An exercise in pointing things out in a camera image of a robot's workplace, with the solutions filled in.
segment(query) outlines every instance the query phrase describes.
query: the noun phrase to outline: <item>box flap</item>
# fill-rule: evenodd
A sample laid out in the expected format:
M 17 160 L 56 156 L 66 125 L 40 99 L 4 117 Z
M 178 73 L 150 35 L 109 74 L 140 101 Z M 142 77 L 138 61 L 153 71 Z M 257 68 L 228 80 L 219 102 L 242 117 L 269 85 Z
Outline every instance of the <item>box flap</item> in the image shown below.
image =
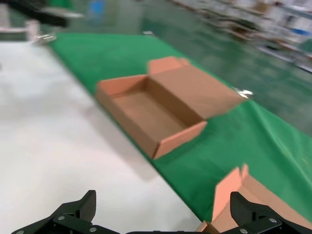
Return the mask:
M 149 77 L 166 87 L 203 119 L 224 114 L 248 100 L 184 59 L 167 57 L 151 61 Z
M 237 227 L 231 217 L 229 203 L 231 192 L 234 191 L 240 192 L 250 202 L 270 206 L 279 215 L 291 222 L 312 229 L 312 224 L 309 221 L 253 178 L 248 173 L 248 166 L 245 164 L 241 171 L 238 167 L 235 168 L 216 186 L 212 225 L 219 232 Z
M 149 75 L 155 75 L 162 72 L 181 68 L 184 65 L 188 65 L 188 61 L 185 58 L 178 59 L 173 56 L 159 58 L 149 61 L 148 69 Z
M 214 194 L 212 221 L 215 221 L 225 209 L 226 204 L 230 201 L 231 192 L 237 191 L 241 186 L 242 180 L 238 167 L 232 170 L 220 183 L 217 184 Z

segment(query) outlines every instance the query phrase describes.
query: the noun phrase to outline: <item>box lid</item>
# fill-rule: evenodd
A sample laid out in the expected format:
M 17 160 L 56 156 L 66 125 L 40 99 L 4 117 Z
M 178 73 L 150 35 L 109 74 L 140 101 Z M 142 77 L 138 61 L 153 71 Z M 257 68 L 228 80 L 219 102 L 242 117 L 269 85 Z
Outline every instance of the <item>box lid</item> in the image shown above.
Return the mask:
M 248 100 L 186 59 L 166 57 L 149 63 L 149 77 L 165 86 L 203 119 L 221 115 Z

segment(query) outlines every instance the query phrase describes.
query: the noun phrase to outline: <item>factory floor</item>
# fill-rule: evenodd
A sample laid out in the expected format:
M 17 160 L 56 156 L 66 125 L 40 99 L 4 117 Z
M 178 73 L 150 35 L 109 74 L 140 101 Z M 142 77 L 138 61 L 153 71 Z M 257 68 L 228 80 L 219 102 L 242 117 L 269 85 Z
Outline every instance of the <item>factory floor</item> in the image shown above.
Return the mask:
M 63 32 L 143 34 L 152 31 L 232 86 L 254 92 L 257 103 L 312 137 L 311 73 L 201 23 L 193 12 L 167 0 L 105 0 L 104 13 L 99 18 L 90 13 L 90 2 L 72 0 L 72 10 L 85 17 L 72 19 L 70 27 Z M 23 17 L 13 14 L 14 25 L 21 26 L 22 20 Z

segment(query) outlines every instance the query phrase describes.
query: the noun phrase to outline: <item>cardboard edge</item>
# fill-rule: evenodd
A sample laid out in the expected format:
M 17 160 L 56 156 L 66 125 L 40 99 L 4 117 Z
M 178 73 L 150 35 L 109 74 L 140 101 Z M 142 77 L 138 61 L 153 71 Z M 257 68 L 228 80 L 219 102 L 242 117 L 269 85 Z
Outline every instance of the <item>cardboard edge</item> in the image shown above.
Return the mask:
M 231 192 L 237 191 L 242 186 L 241 172 L 238 167 L 234 168 L 215 187 L 213 218 L 214 222 L 230 201 Z
M 209 222 L 204 220 L 200 226 L 195 230 L 195 232 L 219 234 L 219 231 Z
M 190 62 L 186 58 L 168 56 L 154 59 L 148 62 L 148 74 L 155 75 L 169 70 L 179 69 L 187 65 L 190 65 Z
M 130 86 L 133 86 L 135 83 L 143 81 L 148 76 L 147 74 L 134 75 L 128 77 L 118 77 L 113 79 L 101 80 L 97 83 L 97 88 L 105 90 L 107 95 L 114 95 L 118 93 L 126 92 Z M 120 85 L 116 85 L 116 82 L 123 82 L 123 88 Z
M 203 120 L 181 132 L 169 136 L 158 143 L 153 159 L 157 159 L 175 148 L 197 137 L 206 127 L 207 121 Z
M 208 222 L 204 220 L 204 221 L 199 225 L 199 227 L 196 228 L 195 232 L 203 232 L 207 226 L 208 226 Z
M 242 183 L 244 179 L 249 175 L 249 168 L 247 164 L 243 164 L 242 170 L 241 170 L 241 177 L 242 177 Z

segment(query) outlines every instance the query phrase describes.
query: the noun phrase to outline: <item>corrugated cardboard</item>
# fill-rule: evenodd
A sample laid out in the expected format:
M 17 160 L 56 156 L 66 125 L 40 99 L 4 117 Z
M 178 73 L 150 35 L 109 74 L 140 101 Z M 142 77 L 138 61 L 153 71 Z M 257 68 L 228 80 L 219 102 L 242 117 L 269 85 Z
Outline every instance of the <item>corrugated cardboard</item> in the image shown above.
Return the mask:
M 207 118 L 246 99 L 186 59 L 149 62 L 149 74 L 103 80 L 97 99 L 151 158 L 192 140 Z
M 244 165 L 241 171 L 235 168 L 216 186 L 212 222 L 209 224 L 204 221 L 199 227 L 201 231 L 211 229 L 212 226 L 221 233 L 237 227 L 230 213 L 230 195 L 235 191 L 240 192 L 250 202 L 268 205 L 283 218 L 312 229 L 309 221 L 253 178 L 248 173 L 248 166 Z

